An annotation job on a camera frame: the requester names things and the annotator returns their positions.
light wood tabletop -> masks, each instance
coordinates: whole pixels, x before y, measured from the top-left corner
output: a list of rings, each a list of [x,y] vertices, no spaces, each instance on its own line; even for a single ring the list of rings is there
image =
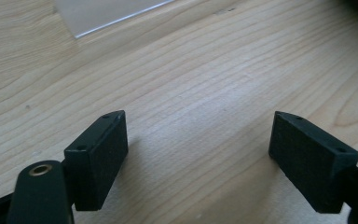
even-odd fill
[[[281,110],[358,150],[358,13],[222,1],[178,0],[76,40],[52,1],[0,0],[0,197],[123,109],[129,155],[103,209],[76,223],[345,223],[347,206],[314,212],[268,148]]]

dark object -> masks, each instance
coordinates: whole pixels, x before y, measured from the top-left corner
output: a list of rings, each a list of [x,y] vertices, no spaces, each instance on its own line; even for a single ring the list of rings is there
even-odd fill
[[[73,203],[79,211],[101,209],[127,153],[125,112],[100,117],[64,151],[63,162],[20,172],[14,193],[0,199],[0,223],[74,223]]]
[[[269,155],[320,213],[337,214],[345,202],[358,223],[358,151],[309,121],[276,112]]]

wood grain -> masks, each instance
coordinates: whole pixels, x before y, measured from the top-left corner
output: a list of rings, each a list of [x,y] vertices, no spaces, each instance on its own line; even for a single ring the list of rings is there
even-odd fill
[[[103,209],[76,223],[344,223],[348,207],[315,213],[267,150],[275,110],[358,149],[358,13],[246,0],[176,21],[76,41],[49,1],[0,1],[0,197],[124,109],[129,156]]]

transparent plastic sheet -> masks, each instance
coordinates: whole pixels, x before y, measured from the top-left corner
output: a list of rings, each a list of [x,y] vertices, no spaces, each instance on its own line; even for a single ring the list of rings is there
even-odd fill
[[[75,38],[163,6],[174,0],[55,0]]]

